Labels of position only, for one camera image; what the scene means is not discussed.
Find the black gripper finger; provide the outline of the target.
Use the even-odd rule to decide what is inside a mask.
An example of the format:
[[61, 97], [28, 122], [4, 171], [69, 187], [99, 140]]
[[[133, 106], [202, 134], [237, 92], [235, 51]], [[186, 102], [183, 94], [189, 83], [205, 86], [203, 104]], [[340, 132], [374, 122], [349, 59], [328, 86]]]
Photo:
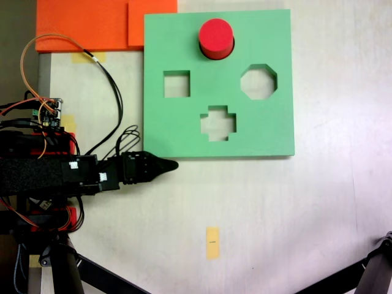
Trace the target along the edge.
[[178, 163], [174, 160], [163, 159], [149, 153], [150, 163], [154, 166], [178, 166]]
[[168, 164], [168, 165], [156, 165], [149, 171], [149, 180], [153, 181], [160, 175], [164, 173], [172, 172], [178, 168], [178, 164]]

